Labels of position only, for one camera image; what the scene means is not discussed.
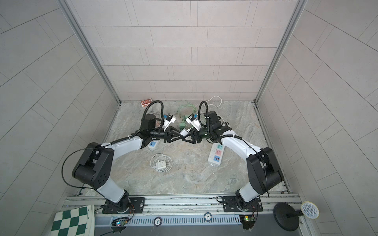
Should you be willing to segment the colourful white power strip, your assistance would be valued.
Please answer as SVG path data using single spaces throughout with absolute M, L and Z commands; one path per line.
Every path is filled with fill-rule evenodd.
M 212 145 L 211 151 L 209 153 L 208 162 L 211 166 L 220 166 L 222 157 L 224 154 L 225 146 L 219 143 L 215 143 Z

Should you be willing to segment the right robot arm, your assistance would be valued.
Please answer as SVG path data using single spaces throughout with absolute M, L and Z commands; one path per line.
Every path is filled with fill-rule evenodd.
M 214 111 L 205 117 L 206 124 L 202 124 L 198 118 L 194 114 L 188 116 L 186 122 L 194 128 L 182 131 L 184 138 L 190 136 L 198 143 L 209 138 L 211 143 L 230 148 L 247 164 L 248 183 L 235 193 L 235 201 L 240 210 L 251 208 L 259 196 L 283 181 L 282 170 L 271 148 L 260 148 L 245 141 L 227 124 L 222 124 Z

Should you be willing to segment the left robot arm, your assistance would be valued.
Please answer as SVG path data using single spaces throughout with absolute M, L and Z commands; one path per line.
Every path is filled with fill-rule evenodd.
M 129 193 L 111 179 L 112 166 L 117 158 L 145 148 L 155 139 L 170 143 L 188 134 L 185 129 L 180 131 L 170 126 L 175 120 L 171 115 L 159 127 L 156 127 L 156 119 L 154 114 L 144 115 L 140 128 L 131 136 L 108 144 L 88 144 L 73 168 L 72 176 L 76 180 L 89 185 L 106 199 L 103 212 L 124 213 L 131 208 Z

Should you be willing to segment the green charger front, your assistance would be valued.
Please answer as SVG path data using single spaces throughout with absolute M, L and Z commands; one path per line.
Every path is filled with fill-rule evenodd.
M 179 130 L 185 129 L 186 124 L 185 123 L 179 123 Z

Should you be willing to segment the blue white power strip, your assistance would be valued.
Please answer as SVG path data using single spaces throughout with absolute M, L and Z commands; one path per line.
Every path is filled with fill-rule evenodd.
M 148 149 L 149 151 L 154 151 L 156 150 L 158 144 L 159 144 L 160 140 L 152 140 L 149 145 L 148 145 Z

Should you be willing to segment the red small box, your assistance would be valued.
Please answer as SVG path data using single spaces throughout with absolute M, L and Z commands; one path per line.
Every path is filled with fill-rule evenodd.
M 152 100 L 151 98 L 140 101 L 142 107 L 147 107 L 147 106 L 149 106 L 152 102 L 153 102 L 153 100 Z

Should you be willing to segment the green white checkerboard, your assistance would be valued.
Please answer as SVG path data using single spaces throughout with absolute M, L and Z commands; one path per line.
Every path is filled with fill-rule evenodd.
M 82 206 L 71 210 L 57 212 L 50 236 L 94 236 L 95 207 Z

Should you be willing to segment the aluminium rail base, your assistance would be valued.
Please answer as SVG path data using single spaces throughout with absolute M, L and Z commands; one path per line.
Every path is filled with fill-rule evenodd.
M 101 196 L 68 197 L 61 210 L 93 205 L 95 226 L 117 231 L 132 226 L 242 225 L 247 228 L 264 214 L 272 213 L 278 203 L 287 203 L 294 209 L 300 209 L 302 204 L 298 194 L 290 193 L 259 196 L 248 210 L 240 210 L 231 194 L 131 196 L 132 209 L 125 213 L 104 210 L 101 208 L 104 203 Z

